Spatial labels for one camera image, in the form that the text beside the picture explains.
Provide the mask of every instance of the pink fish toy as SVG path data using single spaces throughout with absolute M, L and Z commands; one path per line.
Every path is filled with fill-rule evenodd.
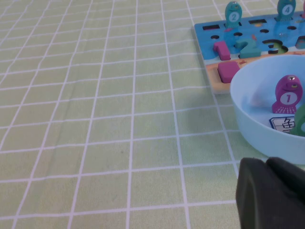
M 272 105 L 275 114 L 294 114 L 296 105 L 300 102 L 303 89 L 299 78 L 286 75 L 277 83 L 275 88 L 276 102 Z

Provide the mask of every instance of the wooden puzzle board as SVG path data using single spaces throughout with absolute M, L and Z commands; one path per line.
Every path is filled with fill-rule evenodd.
M 230 91 L 230 83 L 223 83 L 217 71 L 221 62 L 237 62 L 240 68 L 247 64 L 272 55 L 305 54 L 305 19 L 302 12 L 295 12 L 291 21 L 277 22 L 276 14 L 248 17 L 241 19 L 241 26 L 227 29 L 225 21 L 198 23 L 195 27 L 205 70 L 214 94 L 225 94 Z M 235 48 L 236 41 L 252 39 L 256 42 L 261 56 L 239 58 L 241 49 Z M 231 53 L 229 61 L 221 61 L 217 52 L 213 50 L 215 42 L 225 41 Z

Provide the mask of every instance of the hole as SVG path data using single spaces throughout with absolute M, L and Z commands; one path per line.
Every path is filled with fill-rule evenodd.
M 233 34 L 235 37 L 240 37 L 240 36 L 242 36 L 242 33 L 241 32 L 236 32 L 236 33 L 234 33 Z
M 214 40 L 217 40 L 218 38 L 219 38 L 218 35 L 213 35 L 213 36 L 211 37 L 211 39 L 214 39 Z
M 268 44 L 269 50 L 268 54 L 283 54 L 288 52 L 288 48 L 283 45 L 283 42 L 277 39 L 270 39 L 263 41 L 264 44 Z
M 297 49 L 305 49 L 305 36 L 300 36 L 296 43 L 295 43 L 295 47 Z
M 287 29 L 289 29 L 289 30 L 296 30 L 296 27 L 295 26 L 288 26 Z
M 219 29 L 219 25 L 207 25 L 207 26 L 203 26 L 202 27 L 203 30 L 216 30 L 216 29 Z
M 263 32 L 263 33 L 268 33 L 269 30 L 260 30 L 260 32 Z
M 240 22 L 238 22 L 238 24 L 239 24 L 239 26 L 242 26 L 242 24 Z M 224 26 L 225 26 L 225 24 L 224 24 Z
M 267 23 L 265 19 L 258 19 L 258 20 L 251 20 L 249 23 L 252 24 L 258 24 L 258 23 Z

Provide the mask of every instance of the number 2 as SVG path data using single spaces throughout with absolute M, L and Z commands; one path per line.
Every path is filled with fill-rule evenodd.
M 240 39 L 236 41 L 235 48 L 240 50 L 240 58 L 256 57 L 261 55 L 261 50 L 257 48 L 253 39 Z

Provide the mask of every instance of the teal fish toy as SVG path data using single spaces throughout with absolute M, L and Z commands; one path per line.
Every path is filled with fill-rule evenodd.
M 305 105 L 297 109 L 295 113 L 295 126 L 290 130 L 290 134 L 305 137 Z
M 225 8 L 226 28 L 236 28 L 239 26 L 240 19 L 242 18 L 242 8 L 236 1 L 231 1 Z
M 277 3 L 277 21 L 290 21 L 295 12 L 295 0 L 279 0 Z

